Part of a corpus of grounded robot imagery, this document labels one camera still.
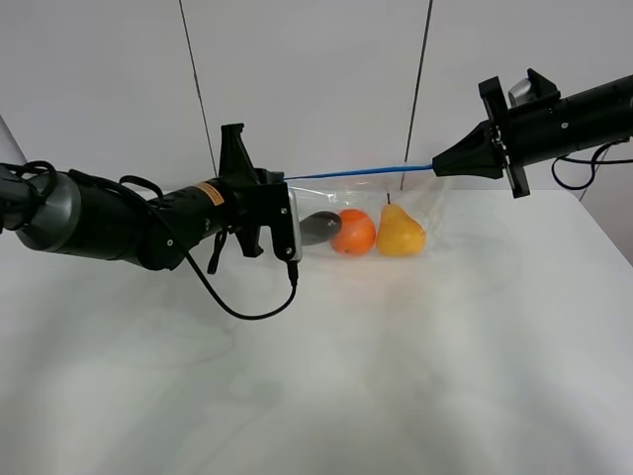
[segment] plastic bag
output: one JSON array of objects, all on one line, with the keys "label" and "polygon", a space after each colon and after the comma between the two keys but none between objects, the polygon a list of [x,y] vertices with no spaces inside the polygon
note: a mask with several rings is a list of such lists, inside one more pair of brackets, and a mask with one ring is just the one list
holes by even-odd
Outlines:
[{"label": "plastic bag", "polygon": [[449,181],[430,172],[293,179],[304,256],[412,258],[440,244]]}]

